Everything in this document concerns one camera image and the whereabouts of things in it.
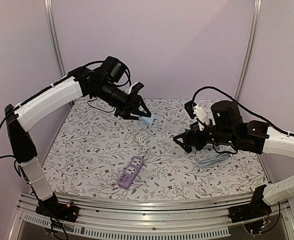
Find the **light blue charger plug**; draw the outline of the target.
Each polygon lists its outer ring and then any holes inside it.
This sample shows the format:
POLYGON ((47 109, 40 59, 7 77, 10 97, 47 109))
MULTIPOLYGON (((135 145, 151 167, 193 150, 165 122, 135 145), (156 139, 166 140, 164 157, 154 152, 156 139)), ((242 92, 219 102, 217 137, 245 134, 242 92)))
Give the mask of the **light blue charger plug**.
POLYGON ((139 117, 139 120, 147 126, 151 126, 154 122, 154 119, 155 119, 154 116, 150 116, 150 117, 140 116, 139 117))

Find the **grey power strip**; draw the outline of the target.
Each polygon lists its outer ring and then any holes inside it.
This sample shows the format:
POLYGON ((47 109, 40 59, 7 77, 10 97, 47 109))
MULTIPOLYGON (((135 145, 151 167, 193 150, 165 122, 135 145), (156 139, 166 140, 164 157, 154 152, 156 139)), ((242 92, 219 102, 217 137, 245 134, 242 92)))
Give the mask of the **grey power strip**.
POLYGON ((215 147, 215 145, 214 144, 206 144, 204 147, 203 147, 203 149, 215 149, 216 147, 215 147))

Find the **purple power strip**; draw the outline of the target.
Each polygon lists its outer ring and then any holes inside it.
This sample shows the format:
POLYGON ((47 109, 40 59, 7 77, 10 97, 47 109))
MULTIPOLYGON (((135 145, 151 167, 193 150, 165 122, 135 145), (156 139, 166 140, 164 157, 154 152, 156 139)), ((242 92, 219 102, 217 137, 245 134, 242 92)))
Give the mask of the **purple power strip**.
POLYGON ((142 169, 143 165, 144 159, 142 157, 133 156, 124 172, 119 176, 117 181, 118 186, 128 190, 142 169))

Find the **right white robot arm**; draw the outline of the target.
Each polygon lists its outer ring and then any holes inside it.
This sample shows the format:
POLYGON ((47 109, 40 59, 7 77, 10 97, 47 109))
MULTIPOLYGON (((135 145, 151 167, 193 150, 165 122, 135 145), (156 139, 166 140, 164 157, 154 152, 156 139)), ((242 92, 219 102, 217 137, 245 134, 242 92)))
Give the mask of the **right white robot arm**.
MULTIPOLYGON (((193 148, 202 150, 206 145, 230 146, 238 151, 255 154, 280 155, 294 159, 294 133, 283 133, 266 122, 216 123, 200 128, 194 123, 184 133, 173 137, 173 141, 187 153, 193 148)), ((276 183, 256 188, 253 194, 257 199, 246 206, 249 218, 256 218, 266 205, 294 197, 294 175, 276 183)))

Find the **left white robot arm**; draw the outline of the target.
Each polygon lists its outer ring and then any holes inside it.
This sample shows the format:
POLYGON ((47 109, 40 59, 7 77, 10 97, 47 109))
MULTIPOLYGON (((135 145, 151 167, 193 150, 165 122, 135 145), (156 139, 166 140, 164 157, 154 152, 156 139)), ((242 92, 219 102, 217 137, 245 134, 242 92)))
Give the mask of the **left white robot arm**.
POLYGON ((13 157, 22 168, 36 196, 42 202, 42 209, 50 216, 61 213, 61 205, 54 196, 42 167, 29 131, 42 119, 63 105, 81 97, 97 97, 115 108, 114 115, 125 120, 139 120, 151 117, 151 112, 138 94, 143 84, 136 82, 125 92, 115 84, 125 73, 126 66, 117 62, 114 66, 103 63, 95 69, 86 66, 70 71, 59 81, 44 88, 28 100, 16 106, 5 108, 6 128, 13 157))

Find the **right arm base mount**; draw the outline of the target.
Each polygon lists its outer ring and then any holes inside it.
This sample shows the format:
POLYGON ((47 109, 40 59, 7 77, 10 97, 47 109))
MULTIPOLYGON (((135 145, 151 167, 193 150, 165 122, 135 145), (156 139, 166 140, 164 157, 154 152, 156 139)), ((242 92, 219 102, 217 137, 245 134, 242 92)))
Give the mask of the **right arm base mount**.
POLYGON ((249 203, 228 208, 228 218, 231 219, 232 223, 260 218, 272 213, 271 207, 263 201, 263 192, 266 186, 264 184, 257 187, 249 203))

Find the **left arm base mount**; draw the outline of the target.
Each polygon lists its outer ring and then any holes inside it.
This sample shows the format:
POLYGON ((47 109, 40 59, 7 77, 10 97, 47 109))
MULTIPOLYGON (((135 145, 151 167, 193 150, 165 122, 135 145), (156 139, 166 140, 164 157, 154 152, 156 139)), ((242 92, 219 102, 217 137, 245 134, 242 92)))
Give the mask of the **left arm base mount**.
POLYGON ((35 210, 39 215, 72 223, 76 222, 79 211, 80 208, 74 205, 73 199, 67 203, 60 203, 55 194, 46 200, 39 200, 35 210))

